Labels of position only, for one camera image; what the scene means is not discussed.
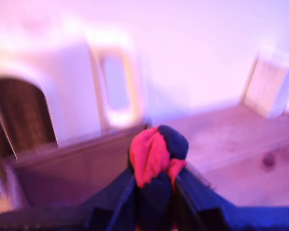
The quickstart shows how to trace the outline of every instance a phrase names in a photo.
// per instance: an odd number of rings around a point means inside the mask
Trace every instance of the wall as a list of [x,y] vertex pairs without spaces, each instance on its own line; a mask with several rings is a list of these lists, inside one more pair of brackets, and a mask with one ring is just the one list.
[[[289,51],[289,0],[43,2],[131,33],[154,121],[237,103],[259,48]],[[0,0],[0,25],[17,6]]]

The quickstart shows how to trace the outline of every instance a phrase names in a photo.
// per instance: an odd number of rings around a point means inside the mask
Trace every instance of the dark doorway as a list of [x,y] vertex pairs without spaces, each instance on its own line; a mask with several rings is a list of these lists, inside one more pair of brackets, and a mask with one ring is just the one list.
[[16,153],[56,142],[44,94],[28,82],[0,80],[0,116]]

